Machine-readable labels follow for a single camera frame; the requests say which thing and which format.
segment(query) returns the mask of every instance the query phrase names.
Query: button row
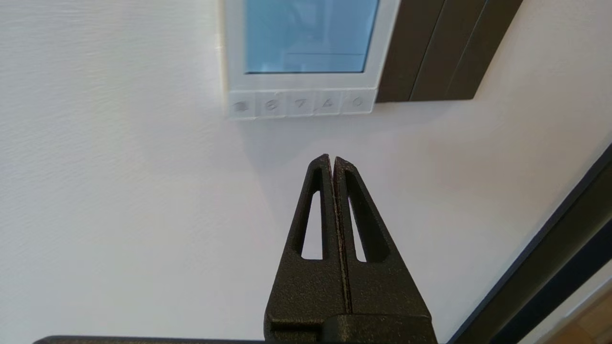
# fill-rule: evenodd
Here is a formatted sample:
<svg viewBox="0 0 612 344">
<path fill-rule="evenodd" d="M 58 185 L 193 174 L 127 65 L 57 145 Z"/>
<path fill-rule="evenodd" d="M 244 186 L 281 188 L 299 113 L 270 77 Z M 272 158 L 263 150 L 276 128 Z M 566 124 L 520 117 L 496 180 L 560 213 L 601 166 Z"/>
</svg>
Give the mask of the button row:
<svg viewBox="0 0 612 344">
<path fill-rule="evenodd" d="M 371 113 L 376 89 L 244 92 L 228 97 L 228 114 L 236 119 Z"/>
</svg>

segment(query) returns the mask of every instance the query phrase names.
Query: thermostat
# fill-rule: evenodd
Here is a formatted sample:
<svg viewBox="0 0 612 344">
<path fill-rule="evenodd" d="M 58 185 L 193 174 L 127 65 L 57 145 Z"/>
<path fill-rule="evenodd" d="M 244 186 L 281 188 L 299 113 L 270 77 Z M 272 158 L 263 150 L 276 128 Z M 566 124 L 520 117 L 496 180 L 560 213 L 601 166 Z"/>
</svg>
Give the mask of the thermostat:
<svg viewBox="0 0 612 344">
<path fill-rule="evenodd" d="M 370 113 L 400 0 L 222 0 L 236 119 Z"/>
</svg>

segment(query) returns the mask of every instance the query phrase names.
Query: thermostat screen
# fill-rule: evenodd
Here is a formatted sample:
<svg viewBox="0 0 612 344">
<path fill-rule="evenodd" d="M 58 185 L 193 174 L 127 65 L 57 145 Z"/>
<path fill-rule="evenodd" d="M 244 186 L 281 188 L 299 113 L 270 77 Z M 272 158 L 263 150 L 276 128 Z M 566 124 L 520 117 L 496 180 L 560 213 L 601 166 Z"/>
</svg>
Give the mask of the thermostat screen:
<svg viewBox="0 0 612 344">
<path fill-rule="evenodd" d="M 247 73 L 362 73 L 379 0 L 243 0 Z"/>
</svg>

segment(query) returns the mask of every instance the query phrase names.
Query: clamp jaw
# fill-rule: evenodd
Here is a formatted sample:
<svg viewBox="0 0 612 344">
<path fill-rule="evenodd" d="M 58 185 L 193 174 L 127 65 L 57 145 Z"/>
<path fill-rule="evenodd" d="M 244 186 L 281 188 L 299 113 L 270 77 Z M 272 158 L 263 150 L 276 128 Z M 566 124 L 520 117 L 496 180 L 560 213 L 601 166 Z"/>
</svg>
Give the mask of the clamp jaw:
<svg viewBox="0 0 612 344">
<path fill-rule="evenodd" d="M 313 195 L 323 258 L 301 257 Z M 366 262 L 357 260 L 349 202 Z M 437 343 L 431 316 L 357 168 L 310 163 L 264 319 L 266 340 Z"/>
</svg>

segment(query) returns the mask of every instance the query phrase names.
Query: wooden floor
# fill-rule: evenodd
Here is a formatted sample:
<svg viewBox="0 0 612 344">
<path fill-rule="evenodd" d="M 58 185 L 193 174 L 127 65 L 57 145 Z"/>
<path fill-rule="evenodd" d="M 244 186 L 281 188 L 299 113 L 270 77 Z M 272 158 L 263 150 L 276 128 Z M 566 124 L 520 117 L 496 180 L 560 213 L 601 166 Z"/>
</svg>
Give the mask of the wooden floor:
<svg viewBox="0 0 612 344">
<path fill-rule="evenodd" d="M 595 301 L 546 344 L 612 344 L 612 291 Z"/>
</svg>

